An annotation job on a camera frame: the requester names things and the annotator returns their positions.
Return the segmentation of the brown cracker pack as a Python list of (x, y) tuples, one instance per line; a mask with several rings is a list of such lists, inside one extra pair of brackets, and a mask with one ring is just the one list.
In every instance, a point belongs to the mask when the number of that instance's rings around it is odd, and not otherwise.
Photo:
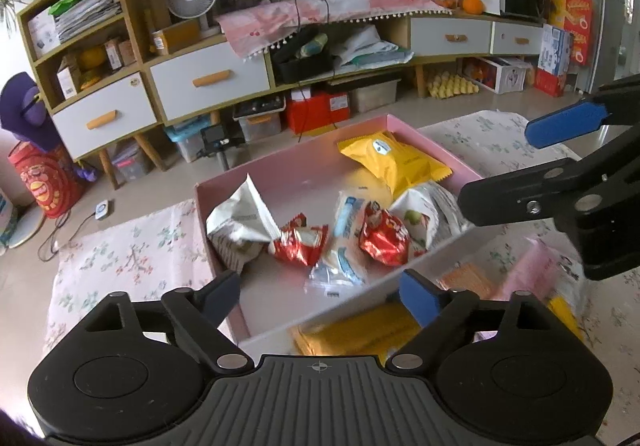
[(495, 284), (490, 281), (484, 271), (473, 263), (466, 262), (440, 276), (436, 281), (440, 289), (474, 292), (482, 300), (490, 299), (495, 291)]

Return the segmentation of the yellow waffle sandwich bag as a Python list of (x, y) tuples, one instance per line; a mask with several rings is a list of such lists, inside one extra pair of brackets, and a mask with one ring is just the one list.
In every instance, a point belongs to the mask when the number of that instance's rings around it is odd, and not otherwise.
[(337, 143), (338, 151), (371, 172), (397, 199), (410, 187), (448, 179), (452, 170), (416, 147), (399, 142), (393, 133), (378, 131)]

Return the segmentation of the white triangular snack bag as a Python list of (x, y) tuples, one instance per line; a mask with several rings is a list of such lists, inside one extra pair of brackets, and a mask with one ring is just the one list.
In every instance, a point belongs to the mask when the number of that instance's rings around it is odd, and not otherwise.
[(280, 227), (249, 175), (209, 214), (205, 229), (222, 264), (238, 274), (260, 255), (265, 245), (281, 237)]

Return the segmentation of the floral tablecloth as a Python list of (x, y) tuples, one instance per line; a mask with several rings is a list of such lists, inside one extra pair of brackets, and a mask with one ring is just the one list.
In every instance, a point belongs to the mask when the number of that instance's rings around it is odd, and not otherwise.
[[(480, 110), (421, 131), (483, 175), (572, 156), (563, 145), (530, 147), (525, 125), (519, 114)], [(60, 251), (42, 351), (50, 352), (108, 292), (156, 300), (167, 290), (198, 288), (212, 277), (191, 199), (75, 239)], [(612, 374), (613, 403), (599, 436), (614, 445), (639, 429), (639, 272), (594, 284), (578, 322)]]

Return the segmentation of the yellow snack bag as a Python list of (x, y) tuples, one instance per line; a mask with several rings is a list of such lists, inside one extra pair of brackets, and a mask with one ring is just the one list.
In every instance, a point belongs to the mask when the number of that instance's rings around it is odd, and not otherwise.
[(584, 340), (570, 304), (562, 297), (555, 296), (548, 301), (547, 307), (580, 341)]

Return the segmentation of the clear blue-label snack packet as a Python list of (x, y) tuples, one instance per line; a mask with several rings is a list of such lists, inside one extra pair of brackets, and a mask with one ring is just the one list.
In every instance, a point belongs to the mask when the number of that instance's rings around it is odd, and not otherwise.
[(359, 244), (364, 209), (371, 200), (369, 188), (343, 189), (338, 195), (334, 221), (320, 259), (311, 269), (308, 285), (326, 294), (347, 288), (360, 288), (368, 282), (368, 256)]

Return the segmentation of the gold biscuit bar package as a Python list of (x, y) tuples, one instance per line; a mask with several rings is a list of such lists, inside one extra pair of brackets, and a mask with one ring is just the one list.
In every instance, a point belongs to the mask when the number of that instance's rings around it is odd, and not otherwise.
[(295, 327), (295, 348), (306, 356), (375, 356), (384, 364), (421, 327), (399, 302), (387, 302), (335, 323)]

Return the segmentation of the yellow egg tray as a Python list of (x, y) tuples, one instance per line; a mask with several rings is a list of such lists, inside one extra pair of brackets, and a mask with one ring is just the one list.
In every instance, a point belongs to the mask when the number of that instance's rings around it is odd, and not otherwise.
[(465, 77), (449, 72), (440, 72), (426, 81), (427, 92), (432, 98), (446, 100), (460, 95), (480, 92), (480, 87)]

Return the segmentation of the red snack packet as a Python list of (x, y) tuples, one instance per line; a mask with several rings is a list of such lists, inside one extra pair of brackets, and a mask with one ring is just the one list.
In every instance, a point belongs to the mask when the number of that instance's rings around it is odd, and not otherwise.
[(268, 253), (290, 264), (314, 267), (328, 238), (329, 226), (309, 226), (306, 215), (297, 214), (280, 228), (280, 237), (268, 246)]
[(400, 218), (376, 201), (369, 201), (364, 208), (359, 247), (375, 261), (401, 266), (408, 262), (410, 235)]

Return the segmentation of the pink cloth on cabinet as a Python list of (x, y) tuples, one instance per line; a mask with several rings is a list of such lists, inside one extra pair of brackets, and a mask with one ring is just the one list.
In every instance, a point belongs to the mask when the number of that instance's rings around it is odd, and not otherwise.
[(360, 22), (450, 10), (433, 0), (291, 0), (254, 6), (217, 17), (222, 34), (239, 58), (277, 47), (299, 28)]

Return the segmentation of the white green-print snack bag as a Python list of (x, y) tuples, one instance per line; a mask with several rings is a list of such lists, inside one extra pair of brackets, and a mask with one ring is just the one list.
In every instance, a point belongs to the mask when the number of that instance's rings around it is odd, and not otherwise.
[(434, 181), (408, 188), (390, 205), (390, 213), (404, 223), (409, 232), (409, 261), (433, 251), (472, 226), (462, 215), (457, 197)]

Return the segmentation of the purple plush toy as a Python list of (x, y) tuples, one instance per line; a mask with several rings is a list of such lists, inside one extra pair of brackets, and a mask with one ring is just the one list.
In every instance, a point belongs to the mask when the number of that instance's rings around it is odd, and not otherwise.
[(68, 156), (58, 129), (40, 99), (40, 90), (28, 73), (14, 75), (2, 88), (1, 128), (21, 143), (35, 147), (39, 155)]

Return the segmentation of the grey chinese snack bag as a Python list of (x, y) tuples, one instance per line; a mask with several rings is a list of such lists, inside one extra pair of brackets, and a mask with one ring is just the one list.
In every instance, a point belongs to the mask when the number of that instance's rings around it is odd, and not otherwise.
[(569, 255), (559, 253), (556, 256), (558, 277), (552, 290), (555, 296), (561, 297), (576, 313), (582, 310), (584, 305), (588, 281), (584, 275), (582, 264)]

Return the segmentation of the pink wafer package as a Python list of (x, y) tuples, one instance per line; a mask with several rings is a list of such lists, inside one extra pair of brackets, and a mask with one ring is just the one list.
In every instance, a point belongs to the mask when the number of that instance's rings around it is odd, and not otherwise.
[(538, 300), (548, 298), (561, 274), (561, 253), (540, 239), (530, 239), (524, 255), (518, 259), (492, 299), (508, 301), (515, 291), (528, 291)]

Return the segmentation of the red printed barrel bag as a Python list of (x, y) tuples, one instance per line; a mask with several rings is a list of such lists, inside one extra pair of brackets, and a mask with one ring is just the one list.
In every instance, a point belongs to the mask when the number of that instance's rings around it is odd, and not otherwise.
[(30, 142), (18, 142), (8, 159), (49, 219), (70, 211), (85, 193), (85, 183), (63, 144), (53, 151), (41, 151)]

